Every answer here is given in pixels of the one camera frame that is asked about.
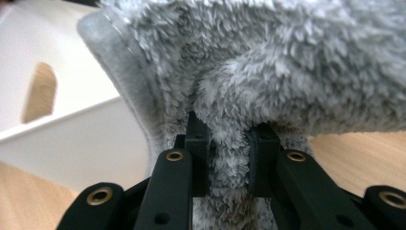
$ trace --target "bolt hole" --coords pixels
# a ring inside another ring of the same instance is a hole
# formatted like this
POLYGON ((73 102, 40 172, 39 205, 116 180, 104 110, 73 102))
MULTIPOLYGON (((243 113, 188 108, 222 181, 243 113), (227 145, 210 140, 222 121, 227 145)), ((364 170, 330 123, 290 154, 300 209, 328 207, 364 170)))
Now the bolt hole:
POLYGON ((110 187, 101 187, 87 196, 86 202, 92 206, 104 204, 113 196, 113 190, 110 187))
POLYGON ((336 218, 339 223, 341 223, 342 225, 344 225, 348 228, 351 228, 354 226, 354 222, 347 216, 337 215, 336 218))
POLYGON ((94 201, 100 201, 100 200, 102 200, 102 199, 104 199, 106 197, 107 197, 107 192, 101 191, 101 192, 98 192, 98 193, 93 195, 93 200, 94 201))
POLYGON ((305 155, 303 155, 300 152, 289 152, 287 154, 287 157, 292 160, 292 161, 296 161, 296 162, 304 162, 305 161, 305 155))
POLYGON ((269 139, 271 139, 271 136, 269 136, 269 135, 267 135, 267 134, 261 134, 261 135, 259 136, 259 138, 260 138, 261 140, 269 140, 269 139))
POLYGON ((158 215, 155 216, 155 223, 160 224, 160 225, 164 225, 169 223, 170 217, 168 214, 166 213, 160 213, 158 215))
POLYGON ((183 159, 183 153, 180 151, 173 151, 167 154, 167 160, 179 161, 183 159))
POLYGON ((398 208, 398 209, 406 209, 406 198, 403 197, 402 195, 388 192, 388 191, 382 191, 379 193, 379 197, 387 204, 398 208))

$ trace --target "light wood surface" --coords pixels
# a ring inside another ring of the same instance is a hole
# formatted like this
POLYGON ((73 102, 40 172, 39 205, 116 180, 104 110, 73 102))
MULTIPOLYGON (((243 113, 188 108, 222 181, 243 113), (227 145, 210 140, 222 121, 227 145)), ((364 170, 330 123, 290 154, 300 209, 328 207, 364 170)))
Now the light wood surface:
POLYGON ((55 229, 77 195, 0 163, 0 230, 55 229))
POLYGON ((358 196, 371 185, 406 191, 406 132, 326 135, 310 143, 340 187, 358 196))
MULTIPOLYGON (((406 191, 406 133, 326 135, 311 141, 317 161, 341 187, 406 191)), ((0 230, 55 229, 78 193, 0 163, 0 230)))
POLYGON ((25 104, 22 123, 27 124, 52 114, 56 95, 56 76, 52 67, 39 62, 34 71, 28 98, 25 104))

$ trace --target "gray fluffy fabric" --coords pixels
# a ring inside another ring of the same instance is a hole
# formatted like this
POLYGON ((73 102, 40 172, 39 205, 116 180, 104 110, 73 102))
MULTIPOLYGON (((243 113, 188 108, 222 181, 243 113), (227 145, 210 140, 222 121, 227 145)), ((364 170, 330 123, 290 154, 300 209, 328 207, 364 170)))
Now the gray fluffy fabric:
POLYGON ((193 229, 276 229, 247 195, 244 131, 269 123, 288 149, 306 135, 406 127, 403 0, 104 0, 79 32, 157 154, 187 113, 218 145, 193 229))

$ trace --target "wooden floor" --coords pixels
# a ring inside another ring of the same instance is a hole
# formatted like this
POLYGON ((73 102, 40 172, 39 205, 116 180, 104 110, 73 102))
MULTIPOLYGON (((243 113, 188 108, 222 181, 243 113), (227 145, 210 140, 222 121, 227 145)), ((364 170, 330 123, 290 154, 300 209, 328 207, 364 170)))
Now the wooden floor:
MULTIPOLYGON (((328 135, 311 144, 336 183, 359 196, 376 184, 406 191, 406 133, 328 135)), ((0 163, 0 230, 55 229, 77 194, 0 163)))

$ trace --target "gray fleece material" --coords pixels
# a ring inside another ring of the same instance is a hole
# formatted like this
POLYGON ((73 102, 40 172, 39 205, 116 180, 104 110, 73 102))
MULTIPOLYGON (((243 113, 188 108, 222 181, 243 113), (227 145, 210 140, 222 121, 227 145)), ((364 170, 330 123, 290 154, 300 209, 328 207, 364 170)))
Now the gray fleece material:
POLYGON ((403 0, 104 0, 79 32, 157 155, 194 110, 218 150, 193 229, 276 229, 247 195, 244 131, 269 123, 286 149, 306 135, 406 128, 403 0))

